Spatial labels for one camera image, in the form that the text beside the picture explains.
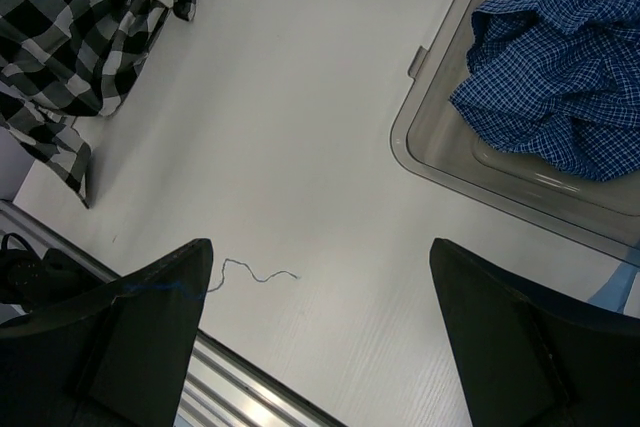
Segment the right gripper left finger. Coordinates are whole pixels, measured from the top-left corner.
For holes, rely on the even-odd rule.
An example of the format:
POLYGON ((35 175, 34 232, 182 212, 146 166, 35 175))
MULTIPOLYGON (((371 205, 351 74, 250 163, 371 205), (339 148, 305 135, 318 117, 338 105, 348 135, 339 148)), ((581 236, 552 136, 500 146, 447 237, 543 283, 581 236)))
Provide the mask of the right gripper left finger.
POLYGON ((205 300, 128 284, 208 288, 213 247, 195 239, 144 268, 1 325, 4 426, 170 426, 205 300))

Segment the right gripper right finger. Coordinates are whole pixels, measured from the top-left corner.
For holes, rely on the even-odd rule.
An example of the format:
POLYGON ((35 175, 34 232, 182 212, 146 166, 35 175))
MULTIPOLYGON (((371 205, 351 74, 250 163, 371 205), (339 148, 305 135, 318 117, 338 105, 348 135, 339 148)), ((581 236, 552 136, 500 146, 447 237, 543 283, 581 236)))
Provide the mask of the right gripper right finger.
POLYGON ((473 425, 638 425, 638 319, 447 239, 429 264, 473 425))

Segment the blue checked shirt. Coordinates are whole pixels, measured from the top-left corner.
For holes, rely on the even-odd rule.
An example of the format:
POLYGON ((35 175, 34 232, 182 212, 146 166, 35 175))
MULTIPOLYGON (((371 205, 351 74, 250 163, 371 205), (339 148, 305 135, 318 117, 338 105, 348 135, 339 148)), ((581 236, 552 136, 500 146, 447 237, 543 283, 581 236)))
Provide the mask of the blue checked shirt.
POLYGON ((450 101, 492 148, 606 182, 639 168, 639 0, 485 0, 450 101))

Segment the black white plaid shirt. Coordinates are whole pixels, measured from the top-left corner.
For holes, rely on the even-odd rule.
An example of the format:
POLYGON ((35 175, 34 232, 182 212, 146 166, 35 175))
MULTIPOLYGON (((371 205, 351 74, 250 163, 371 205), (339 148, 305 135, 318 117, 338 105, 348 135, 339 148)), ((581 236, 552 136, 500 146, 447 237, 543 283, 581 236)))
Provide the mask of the black white plaid shirt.
POLYGON ((72 126, 113 115, 168 16, 196 0, 1 0, 1 125, 78 197, 91 147, 72 126))

